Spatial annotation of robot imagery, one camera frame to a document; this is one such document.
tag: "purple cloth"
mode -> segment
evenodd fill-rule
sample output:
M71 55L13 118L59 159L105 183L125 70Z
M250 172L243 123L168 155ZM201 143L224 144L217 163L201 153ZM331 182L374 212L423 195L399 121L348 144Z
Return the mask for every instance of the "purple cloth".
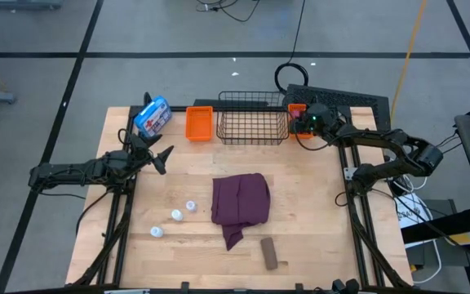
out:
M211 221L222 225L228 251L242 240L242 229L268 221L269 204L268 184L259 173L213 179Z

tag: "orange plastic tray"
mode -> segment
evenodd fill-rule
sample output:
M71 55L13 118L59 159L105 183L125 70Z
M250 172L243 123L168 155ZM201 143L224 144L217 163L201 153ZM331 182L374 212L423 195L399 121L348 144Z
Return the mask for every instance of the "orange plastic tray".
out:
M190 141L211 140L213 135L213 107L186 108L186 138Z
M290 104L290 105L287 105L287 111L290 112L290 114L292 114L293 116L295 116L295 114L293 113L294 111L305 111L306 110L306 105L302 105L302 104ZM291 121L291 116L288 115L288 122ZM294 133L290 133L291 134L291 138L295 139L295 134ZM299 139L311 139L313 138L313 134L312 133L303 133L303 134L298 134L299 136Z

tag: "wire basket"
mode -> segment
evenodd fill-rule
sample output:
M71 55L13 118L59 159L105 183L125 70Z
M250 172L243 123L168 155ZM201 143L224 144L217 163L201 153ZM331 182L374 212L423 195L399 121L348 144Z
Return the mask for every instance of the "wire basket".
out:
M271 91L222 91L217 136L226 145L279 145L289 136L283 95Z

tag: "blue box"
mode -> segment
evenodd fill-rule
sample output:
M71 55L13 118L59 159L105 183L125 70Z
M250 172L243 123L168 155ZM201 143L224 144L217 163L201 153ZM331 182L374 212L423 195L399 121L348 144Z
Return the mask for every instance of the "blue box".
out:
M168 102L162 96L157 96L137 114L134 123L139 131L149 138L157 135L170 119L171 110Z

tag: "wooden table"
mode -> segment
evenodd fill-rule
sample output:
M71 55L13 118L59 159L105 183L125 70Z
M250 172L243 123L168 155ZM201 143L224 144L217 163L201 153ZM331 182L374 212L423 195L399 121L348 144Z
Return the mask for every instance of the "wooden table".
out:
M108 110L98 156L122 147L117 132L126 126L128 111ZM352 108L352 120L358 128L375 129L370 108ZM294 289L295 283L303 283L310 289L330 287L337 278L358 278L348 210L334 203L335 195L344 191L337 148L310 152L292 138L279 146L223 145L217 137L192 143L185 138L184 127L185 113L174 113L162 130L163 138L152 147L157 153L175 146L167 174L160 176L148 166L138 175L121 287L179 288L188 281L191 288ZM323 143L318 138L305 140L312 147ZM363 163L383 162L380 149L359 147L359 154ZM268 223L244 229L244 239L227 252L221 227L211 223L211 179L255 172L265 176L271 191ZM388 192L385 183L375 188ZM86 205L103 192L104 187L90 187ZM103 199L85 215L67 282L79 278L102 248L111 199ZM197 212L186 210L188 200L197 203ZM394 202L377 192L369 194L369 201L380 251L412 283ZM171 219L173 209L184 213L184 221ZM150 235L155 225L164 229L163 238ZM272 271L265 269L259 244L269 236L279 260ZM375 284L364 248L370 284ZM115 257L114 252L107 281Z

